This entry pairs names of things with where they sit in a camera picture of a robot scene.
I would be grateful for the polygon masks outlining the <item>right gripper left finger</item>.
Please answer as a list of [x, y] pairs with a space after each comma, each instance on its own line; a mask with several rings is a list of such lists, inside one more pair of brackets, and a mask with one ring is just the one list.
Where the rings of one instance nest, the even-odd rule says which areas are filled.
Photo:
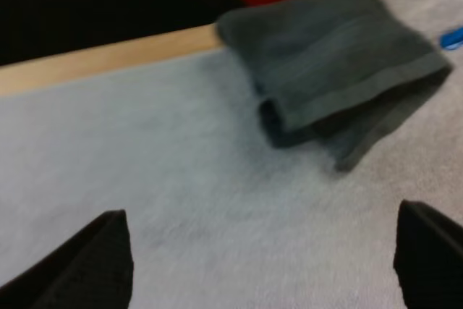
[[106, 211], [1, 286], [1, 307], [128, 308], [133, 274], [126, 212]]

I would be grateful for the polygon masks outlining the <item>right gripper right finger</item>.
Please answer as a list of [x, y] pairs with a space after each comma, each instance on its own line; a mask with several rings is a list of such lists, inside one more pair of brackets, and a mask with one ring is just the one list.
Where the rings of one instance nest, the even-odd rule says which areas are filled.
[[407, 308], [461, 308], [462, 226], [426, 203], [403, 200], [394, 270]]

